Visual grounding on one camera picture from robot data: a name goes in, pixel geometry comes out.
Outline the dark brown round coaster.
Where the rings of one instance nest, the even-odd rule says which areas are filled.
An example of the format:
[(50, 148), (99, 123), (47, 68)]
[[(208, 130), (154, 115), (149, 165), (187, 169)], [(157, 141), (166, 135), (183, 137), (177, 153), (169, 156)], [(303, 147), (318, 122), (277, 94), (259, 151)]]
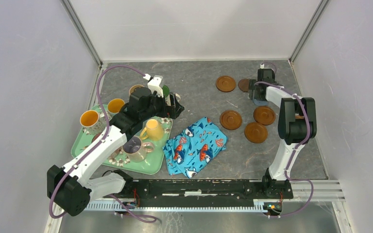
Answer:
[(249, 82), (250, 80), (249, 79), (241, 79), (239, 82), (238, 82), (238, 87), (239, 89), (242, 91), (242, 92), (248, 92), (249, 90)]

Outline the blue round coaster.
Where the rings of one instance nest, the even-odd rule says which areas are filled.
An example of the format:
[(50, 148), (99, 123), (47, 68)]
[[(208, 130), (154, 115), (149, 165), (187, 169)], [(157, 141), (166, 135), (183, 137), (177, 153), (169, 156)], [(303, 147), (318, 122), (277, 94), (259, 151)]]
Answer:
[(264, 100), (256, 100), (256, 99), (253, 99), (253, 103), (257, 106), (268, 106), (269, 105), (269, 102), (268, 101), (264, 101)]

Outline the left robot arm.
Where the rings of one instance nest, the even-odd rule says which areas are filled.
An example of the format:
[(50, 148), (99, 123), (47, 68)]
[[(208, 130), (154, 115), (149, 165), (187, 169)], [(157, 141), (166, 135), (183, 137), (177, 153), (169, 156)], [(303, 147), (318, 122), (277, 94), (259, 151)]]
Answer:
[(128, 103), (107, 122), (96, 141), (62, 167), (53, 165), (49, 168), (46, 180), (50, 216), (64, 216), (53, 213), (53, 204), (61, 207), (65, 214), (76, 216), (97, 198), (115, 193), (122, 198), (129, 197), (133, 192), (133, 184), (118, 173), (96, 179), (91, 179), (92, 174), (112, 152), (143, 128), (144, 121), (152, 117), (176, 119), (184, 109), (173, 92), (165, 98), (146, 87), (134, 91)]

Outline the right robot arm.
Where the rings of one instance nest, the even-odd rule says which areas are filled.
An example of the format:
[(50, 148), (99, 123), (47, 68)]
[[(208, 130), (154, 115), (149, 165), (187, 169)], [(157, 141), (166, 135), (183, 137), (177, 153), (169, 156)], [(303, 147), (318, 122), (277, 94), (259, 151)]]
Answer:
[(249, 98), (257, 105), (273, 103), (279, 107), (277, 131), (280, 144), (273, 163), (263, 176), (261, 192), (274, 198), (290, 188), (290, 172), (301, 149), (317, 133), (316, 104), (276, 82), (271, 68), (259, 68), (249, 81)]

